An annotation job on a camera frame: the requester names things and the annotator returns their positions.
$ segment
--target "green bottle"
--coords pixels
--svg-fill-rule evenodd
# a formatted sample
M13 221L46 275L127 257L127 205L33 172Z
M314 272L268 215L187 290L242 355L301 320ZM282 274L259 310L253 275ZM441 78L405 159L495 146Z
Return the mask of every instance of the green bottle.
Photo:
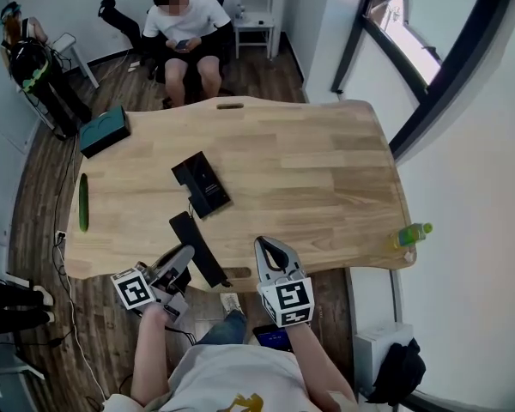
M404 229L391 235L393 248L395 250L422 241L426 238L428 233L433 231L433 225L431 223L414 223Z

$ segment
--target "window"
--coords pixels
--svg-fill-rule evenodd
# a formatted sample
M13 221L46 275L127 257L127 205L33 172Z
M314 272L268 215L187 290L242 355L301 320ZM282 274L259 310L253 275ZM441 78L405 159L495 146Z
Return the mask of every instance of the window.
M397 160L431 128L473 74L509 2L360 0L331 90L342 93L361 35L367 33L418 101L414 113L390 141Z
M384 0L371 8L368 19L374 22L414 65L429 85L440 69L441 60L434 48L422 44L404 22L404 0Z

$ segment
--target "wooden table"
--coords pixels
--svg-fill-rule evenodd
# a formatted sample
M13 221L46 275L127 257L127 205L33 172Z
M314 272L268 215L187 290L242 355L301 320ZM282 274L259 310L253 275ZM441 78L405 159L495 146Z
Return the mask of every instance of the wooden table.
M217 108L236 103L244 107ZM233 200L204 221L195 215L233 288L210 289L191 264L193 287L255 291L258 235L291 245L309 273L413 263L403 258L406 250L386 247L388 235L410 219L391 151L366 102L219 98L128 117L132 135L80 168L88 175L89 230L79 229L76 192L65 252L70 276L151 264L175 247L169 220L188 209L190 193L171 168L198 151Z

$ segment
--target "white cube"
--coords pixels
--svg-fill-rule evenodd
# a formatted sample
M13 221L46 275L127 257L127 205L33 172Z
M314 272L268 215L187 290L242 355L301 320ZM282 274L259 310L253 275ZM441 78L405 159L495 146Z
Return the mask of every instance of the white cube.
M122 273L112 275L111 280L120 295L120 299L128 310L155 300L155 294L151 291L145 282L142 272L138 269L127 269Z
M310 322L315 308L311 278L257 285L264 307L279 327Z
M375 328L360 331L353 339L354 370L359 391L368 397L393 343L407 346L414 337L412 325L385 322Z

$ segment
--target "phone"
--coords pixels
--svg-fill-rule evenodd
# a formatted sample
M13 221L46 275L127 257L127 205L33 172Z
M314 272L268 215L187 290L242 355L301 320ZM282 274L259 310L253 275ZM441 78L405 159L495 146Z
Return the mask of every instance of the phone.
M273 348L278 351L292 353L292 343L288 338L288 333L282 327L275 324L258 326L253 330L254 336L262 347Z
M182 50L186 49L188 42L189 42L188 39L182 39L177 45L175 45L176 50L182 51Z

